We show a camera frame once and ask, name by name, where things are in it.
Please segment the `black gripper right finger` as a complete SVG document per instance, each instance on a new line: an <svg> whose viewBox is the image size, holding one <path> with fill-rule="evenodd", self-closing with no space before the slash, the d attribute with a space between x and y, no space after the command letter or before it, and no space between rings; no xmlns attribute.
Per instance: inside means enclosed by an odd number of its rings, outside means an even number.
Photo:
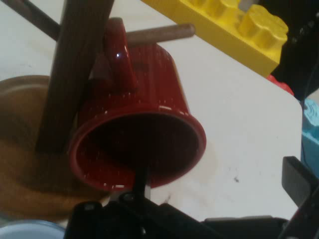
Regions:
<svg viewBox="0 0 319 239"><path fill-rule="evenodd" d="M279 234L280 239L319 237L319 180L296 157L285 156L282 187L298 207Z"/></svg>

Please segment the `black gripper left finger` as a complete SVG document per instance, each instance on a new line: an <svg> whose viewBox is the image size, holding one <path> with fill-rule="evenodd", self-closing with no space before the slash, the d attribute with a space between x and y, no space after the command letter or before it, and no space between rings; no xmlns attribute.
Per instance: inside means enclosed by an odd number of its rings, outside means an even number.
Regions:
<svg viewBox="0 0 319 239"><path fill-rule="evenodd" d="M149 166L136 169L133 188L102 206L75 207L66 229L68 239L223 239L224 235L150 197Z"/></svg>

